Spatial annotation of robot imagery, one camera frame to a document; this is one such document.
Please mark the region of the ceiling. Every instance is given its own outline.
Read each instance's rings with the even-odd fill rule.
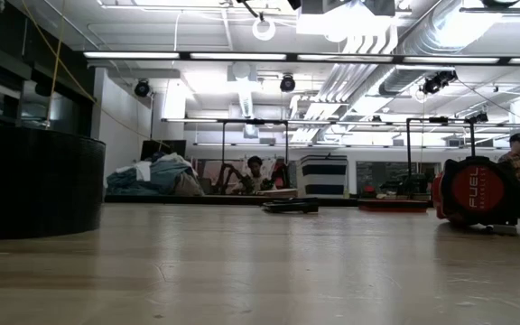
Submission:
[[[9,2],[23,9],[23,0]],[[60,17],[52,9],[60,10],[62,0],[24,0],[37,22],[46,30],[60,36]],[[104,5],[115,5],[116,0],[101,0]],[[120,5],[181,5],[215,6],[220,0],[119,0]],[[422,17],[438,0],[412,0],[413,14],[400,18],[395,23],[402,38],[406,31]],[[261,0],[251,1],[260,4]],[[102,8],[94,0],[69,0],[65,16],[77,28],[66,27],[63,40],[76,51],[120,50],[120,51],[277,51],[277,52],[335,52],[344,48],[344,43],[330,42],[323,36],[297,34],[295,15],[286,0],[268,0],[272,9],[266,16],[280,20],[276,34],[270,41],[257,40],[251,32],[254,22],[250,14],[227,12],[227,26],[219,12],[193,13],[148,12],[145,10]],[[471,43],[461,54],[506,55],[520,54],[520,17],[504,18],[482,37]],[[226,62],[176,61],[119,61],[120,69],[141,73],[142,70],[177,69],[191,88],[197,101],[188,104],[189,114],[197,115],[205,110],[228,109],[237,103],[234,91],[222,88],[226,84]],[[253,93],[255,105],[288,107],[292,94],[278,91],[283,73],[293,73],[299,90],[318,91],[332,70],[330,64],[258,63],[259,77],[266,77],[263,86]],[[501,107],[507,108],[508,101],[518,98],[520,68],[459,67],[459,79],[486,98],[492,98]],[[452,116],[456,112],[475,106],[485,99],[459,82],[451,84],[441,93],[429,97],[424,103],[412,98],[398,98],[386,106],[391,114],[430,114]],[[493,119],[506,119],[501,108],[488,105]]]

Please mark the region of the black cylinder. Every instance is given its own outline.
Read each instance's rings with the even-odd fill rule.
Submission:
[[[0,126],[0,239],[98,228],[105,154],[93,139]]]

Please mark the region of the platform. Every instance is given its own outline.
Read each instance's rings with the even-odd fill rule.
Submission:
[[[0,241],[0,324],[520,324],[520,236],[432,213],[106,204]]]

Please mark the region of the man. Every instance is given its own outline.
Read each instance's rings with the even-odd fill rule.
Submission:
[[[252,180],[252,183],[254,184],[254,192],[253,193],[244,193],[244,194],[254,194],[260,190],[276,190],[275,186],[272,184],[272,186],[268,189],[263,188],[263,183],[265,186],[268,185],[267,178],[262,177],[262,173],[260,172],[262,169],[262,159],[258,156],[254,156],[250,159],[248,159],[248,168],[250,169],[250,179]],[[232,194],[239,194],[246,191],[244,184],[239,182],[233,189]]]
[[[520,181],[520,133],[514,134],[509,138],[511,151],[502,155],[499,162],[509,162],[515,170],[515,176]]]

